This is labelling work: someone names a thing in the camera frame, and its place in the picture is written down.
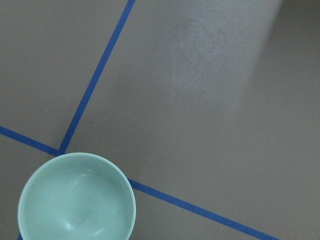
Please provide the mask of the green bowl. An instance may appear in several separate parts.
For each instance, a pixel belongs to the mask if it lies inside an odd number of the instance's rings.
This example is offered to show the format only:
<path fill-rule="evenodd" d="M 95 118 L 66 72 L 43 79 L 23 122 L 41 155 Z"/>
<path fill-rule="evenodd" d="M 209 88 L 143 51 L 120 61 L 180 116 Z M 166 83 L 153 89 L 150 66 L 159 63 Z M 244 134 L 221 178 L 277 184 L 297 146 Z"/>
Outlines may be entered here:
<path fill-rule="evenodd" d="M 24 240 L 128 240 L 136 200 L 115 164 L 91 153 L 67 153 L 27 180 L 17 220 Z"/>

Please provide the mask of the long blue tape strip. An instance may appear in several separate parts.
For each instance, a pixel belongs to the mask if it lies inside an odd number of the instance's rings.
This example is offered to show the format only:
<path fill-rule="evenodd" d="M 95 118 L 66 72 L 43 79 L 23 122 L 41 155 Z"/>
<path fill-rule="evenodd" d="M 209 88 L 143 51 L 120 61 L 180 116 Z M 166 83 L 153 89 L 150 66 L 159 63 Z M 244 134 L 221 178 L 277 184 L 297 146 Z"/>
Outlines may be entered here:
<path fill-rule="evenodd" d="M 127 1 L 124 10 L 115 26 L 114 31 L 112 32 L 112 35 L 110 37 L 110 40 L 108 41 L 105 50 L 103 51 L 103 54 L 98 62 L 98 65 L 91 77 L 91 80 L 83 94 L 83 97 L 80 100 L 80 103 L 72 117 L 72 120 L 66 130 L 66 133 L 63 136 L 63 139 L 61 141 L 61 144 L 59 148 L 55 149 L 53 147 L 50 147 L 48 145 L 45 145 L 41 142 L 38 142 L 36 140 L 33 140 L 31 138 L 28 138 L 26 136 L 21 136 L 17 138 L 17 141 L 32 147 L 34 149 L 40 150 L 44 153 L 47 153 L 51 156 L 60 156 L 64 154 L 69 147 L 71 140 L 76 132 L 76 129 L 80 123 L 80 120 L 86 110 L 86 107 L 91 99 L 92 94 L 94 93 L 94 90 L 101 78 L 101 75 L 108 63 L 108 60 L 114 50 L 114 47 L 116 46 L 116 43 L 121 35 L 121 32 L 125 26 L 125 23 L 134 7 L 135 1 L 129 0 Z"/>

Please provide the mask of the crossing blue tape strip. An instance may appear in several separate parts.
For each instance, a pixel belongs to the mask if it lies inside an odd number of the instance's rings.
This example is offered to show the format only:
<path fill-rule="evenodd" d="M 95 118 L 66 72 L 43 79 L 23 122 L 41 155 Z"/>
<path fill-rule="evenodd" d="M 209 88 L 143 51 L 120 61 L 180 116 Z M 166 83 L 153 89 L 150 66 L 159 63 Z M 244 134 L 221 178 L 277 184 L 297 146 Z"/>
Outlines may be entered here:
<path fill-rule="evenodd" d="M 34 140 L 34 139 L 29 138 L 27 136 L 24 136 L 22 134 L 19 134 L 15 131 L 10 130 L 8 128 L 5 128 L 3 126 L 0 127 L 0 134 L 4 135 L 10 139 L 13 139 L 17 142 L 20 142 L 22 144 L 30 146 L 34 149 L 37 149 L 41 152 L 55 156 L 55 157 L 60 156 L 63 153 L 59 149 L 53 148 L 49 145 L 46 145 L 42 142 L 39 142 L 37 140 Z M 221 216 L 217 213 L 214 213 L 212 211 L 209 211 L 209 210 L 206 210 L 206 209 L 201 208 L 199 206 L 196 206 L 194 204 L 191 204 L 187 201 L 184 201 L 182 199 L 179 199 L 177 197 L 174 197 L 172 195 L 169 195 L 167 193 L 164 193 L 164 192 L 159 191 L 157 189 L 154 189 L 152 187 L 149 187 L 149 186 L 142 184 L 138 181 L 129 179 L 128 182 L 134 190 L 138 190 L 144 194 L 147 194 L 149 196 L 152 196 L 154 198 L 157 198 L 159 200 L 162 200 L 164 202 L 167 202 L 167 203 L 172 204 L 174 206 L 177 206 L 179 208 L 182 208 L 186 211 L 192 212 L 198 216 L 209 219 L 209 220 L 214 221 L 216 223 L 222 224 L 228 228 L 231 228 L 231 229 L 236 230 L 238 232 L 241 232 L 243 234 L 249 235 L 253 238 L 256 238 L 259 240 L 275 240 L 276 239 L 276 237 L 274 237 L 274 236 L 271 236 L 271 235 L 266 234 L 264 232 L 258 231 L 256 229 L 249 227 L 249 226 L 243 225 L 239 222 L 236 222 L 234 220 L 231 220 L 229 218 Z"/>

